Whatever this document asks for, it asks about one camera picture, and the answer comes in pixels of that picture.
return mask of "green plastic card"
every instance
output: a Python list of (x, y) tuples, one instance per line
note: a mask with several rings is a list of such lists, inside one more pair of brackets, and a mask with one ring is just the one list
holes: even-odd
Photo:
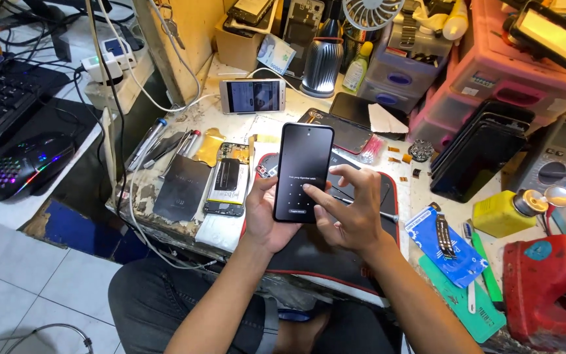
[(467, 289), (453, 285), (428, 256), (422, 256), (418, 262), (476, 342), (485, 342), (506, 324), (506, 316), (495, 309), (491, 298), (479, 284), (476, 283), (477, 311), (472, 314), (468, 311)]

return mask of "person's right hand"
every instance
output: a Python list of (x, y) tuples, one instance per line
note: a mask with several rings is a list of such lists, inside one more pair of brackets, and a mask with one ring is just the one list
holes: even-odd
[[(316, 225), (326, 241), (360, 253), (379, 250), (394, 239), (382, 229), (379, 206), (381, 205), (381, 175), (371, 169), (355, 169), (350, 165), (331, 166), (329, 172), (342, 176), (338, 185), (349, 183), (355, 187), (355, 202), (343, 205), (334, 197), (312, 186), (303, 185), (303, 190), (318, 205), (314, 207)], [(329, 219), (331, 214), (337, 220)]]

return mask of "white smartphone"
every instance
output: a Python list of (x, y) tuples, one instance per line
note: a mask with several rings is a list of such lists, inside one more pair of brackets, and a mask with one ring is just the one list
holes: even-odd
[(259, 113), (285, 110), (285, 80), (237, 79), (219, 82), (222, 113)]

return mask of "green bottle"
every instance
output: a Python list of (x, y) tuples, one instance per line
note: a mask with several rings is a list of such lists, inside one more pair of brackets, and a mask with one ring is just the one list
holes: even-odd
[(355, 59), (349, 65), (347, 74), (344, 76), (342, 87), (344, 92), (355, 94), (364, 80), (366, 70), (368, 70), (368, 58), (372, 52), (372, 43), (364, 42), (362, 49), (355, 56)]

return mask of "red tool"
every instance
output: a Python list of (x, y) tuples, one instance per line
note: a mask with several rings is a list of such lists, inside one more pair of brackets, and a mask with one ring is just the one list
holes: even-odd
[(537, 350), (566, 350), (566, 235), (504, 248), (507, 326)]

